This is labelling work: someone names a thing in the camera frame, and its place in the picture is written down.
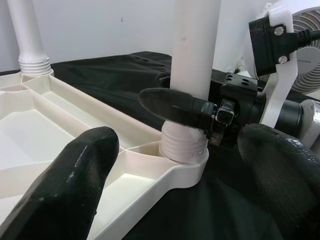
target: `plastic stand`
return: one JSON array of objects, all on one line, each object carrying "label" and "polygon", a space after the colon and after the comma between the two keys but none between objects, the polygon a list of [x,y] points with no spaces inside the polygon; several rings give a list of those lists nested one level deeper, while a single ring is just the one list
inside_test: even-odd
[{"label": "plastic stand", "polygon": [[0,224],[63,147],[85,130],[108,126],[120,153],[107,177],[88,239],[122,239],[170,189],[201,178],[197,163],[159,156],[161,133],[53,76],[0,76]]}]

